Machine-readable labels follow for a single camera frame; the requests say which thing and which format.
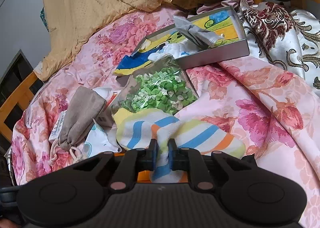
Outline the striped pastel sock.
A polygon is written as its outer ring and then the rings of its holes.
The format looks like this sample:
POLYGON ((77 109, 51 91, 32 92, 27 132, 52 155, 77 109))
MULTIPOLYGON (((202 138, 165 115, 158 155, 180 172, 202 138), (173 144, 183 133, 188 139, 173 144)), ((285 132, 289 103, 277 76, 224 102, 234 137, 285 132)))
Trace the striped pastel sock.
POLYGON ((147 148, 151 139, 157 141, 156 168, 150 173, 150 181, 155 183, 187 182, 187 173, 170 169, 170 139, 175 140, 178 148, 196 149, 202 155, 222 151, 240 159, 246 150, 242 141, 214 124, 198 119, 180 120, 159 109, 133 113, 120 108, 113 119, 116 139, 123 149, 147 148))

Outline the grey sock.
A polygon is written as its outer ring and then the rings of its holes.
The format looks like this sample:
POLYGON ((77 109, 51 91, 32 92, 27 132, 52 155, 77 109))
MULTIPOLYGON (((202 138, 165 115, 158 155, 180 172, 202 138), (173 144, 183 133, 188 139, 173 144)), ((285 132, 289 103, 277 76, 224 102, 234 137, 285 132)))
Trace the grey sock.
POLYGON ((218 41, 225 38, 224 34, 218 35, 213 31, 200 28, 182 17, 174 15, 173 19, 176 29, 201 49, 213 48, 218 41))

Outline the white printed cloth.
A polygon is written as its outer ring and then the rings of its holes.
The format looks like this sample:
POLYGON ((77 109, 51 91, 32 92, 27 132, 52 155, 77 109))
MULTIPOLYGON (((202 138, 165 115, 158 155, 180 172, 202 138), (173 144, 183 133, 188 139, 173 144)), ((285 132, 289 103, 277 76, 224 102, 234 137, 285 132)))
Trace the white printed cloth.
POLYGON ((120 153, 122 151, 120 145, 116 141, 111 142, 107 132, 96 120, 93 120, 93 123, 82 148, 84 156, 90 158, 102 152, 120 153))

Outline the white small carton box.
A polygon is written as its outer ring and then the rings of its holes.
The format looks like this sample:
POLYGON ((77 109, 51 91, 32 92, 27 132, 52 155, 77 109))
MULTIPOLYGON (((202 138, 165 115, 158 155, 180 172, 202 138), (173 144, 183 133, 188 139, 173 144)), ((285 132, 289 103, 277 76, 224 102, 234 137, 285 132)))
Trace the white small carton box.
POLYGON ((111 106, 120 92, 111 88, 77 88, 69 106, 60 113, 49 142, 58 141, 62 146, 79 143, 95 123, 102 127, 112 127, 111 106))

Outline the bag of green paper stars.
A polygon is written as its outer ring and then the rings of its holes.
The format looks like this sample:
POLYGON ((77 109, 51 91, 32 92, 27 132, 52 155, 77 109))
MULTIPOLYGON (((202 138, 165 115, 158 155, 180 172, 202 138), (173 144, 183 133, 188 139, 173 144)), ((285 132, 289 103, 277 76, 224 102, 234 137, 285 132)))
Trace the bag of green paper stars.
POLYGON ((129 112, 159 109, 175 115, 199 98, 187 73, 171 55, 134 71, 112 105, 112 112, 120 108, 129 112))

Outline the pink floral quilt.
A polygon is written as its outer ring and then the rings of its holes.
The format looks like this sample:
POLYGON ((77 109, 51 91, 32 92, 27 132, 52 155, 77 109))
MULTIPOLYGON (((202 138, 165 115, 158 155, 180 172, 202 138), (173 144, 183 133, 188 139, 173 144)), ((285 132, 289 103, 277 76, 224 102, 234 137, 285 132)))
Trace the pink floral quilt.
MULTIPOLYGON (((73 157, 57 149, 48 164, 49 135, 79 86, 119 87, 120 60, 147 35, 172 23, 175 10, 127 14, 105 26, 35 96, 12 137, 12 165, 22 185, 69 166, 73 157)), ((249 56, 188 70, 199 99, 178 113, 219 126, 245 144, 258 166, 298 182, 308 202, 300 219, 319 227, 319 94, 295 73, 249 56)))

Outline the white gold brocade cloth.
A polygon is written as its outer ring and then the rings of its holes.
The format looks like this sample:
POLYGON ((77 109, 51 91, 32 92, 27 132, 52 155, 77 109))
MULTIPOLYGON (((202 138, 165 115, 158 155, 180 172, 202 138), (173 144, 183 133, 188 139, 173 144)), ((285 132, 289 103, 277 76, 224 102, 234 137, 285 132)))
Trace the white gold brocade cloth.
POLYGON ((295 73, 319 94, 319 20, 305 10, 241 0, 238 17, 250 55, 295 73))

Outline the grey drawstring pouch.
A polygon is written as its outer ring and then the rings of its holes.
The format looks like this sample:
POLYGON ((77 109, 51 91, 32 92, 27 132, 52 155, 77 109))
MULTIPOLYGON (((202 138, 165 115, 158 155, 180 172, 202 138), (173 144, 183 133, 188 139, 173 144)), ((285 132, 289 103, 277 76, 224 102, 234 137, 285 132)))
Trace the grey drawstring pouch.
POLYGON ((84 139, 93 126, 93 120, 103 111, 106 100, 95 91, 80 86, 73 95, 63 120, 61 131, 53 141, 48 164, 57 160, 56 150, 71 152, 84 139))

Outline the wooden bed frame left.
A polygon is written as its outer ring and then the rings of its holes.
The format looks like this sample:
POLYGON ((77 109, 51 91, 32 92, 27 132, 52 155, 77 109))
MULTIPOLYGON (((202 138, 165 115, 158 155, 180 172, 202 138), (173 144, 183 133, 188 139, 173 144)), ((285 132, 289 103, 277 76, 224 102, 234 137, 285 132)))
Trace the wooden bed frame left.
POLYGON ((36 82, 37 79, 37 75, 34 72, 30 73, 1 106, 0 131, 10 143, 12 138, 12 130, 9 129, 4 122, 16 105, 18 105, 23 111, 28 108, 31 100, 34 98, 34 94, 31 92, 30 87, 36 82))

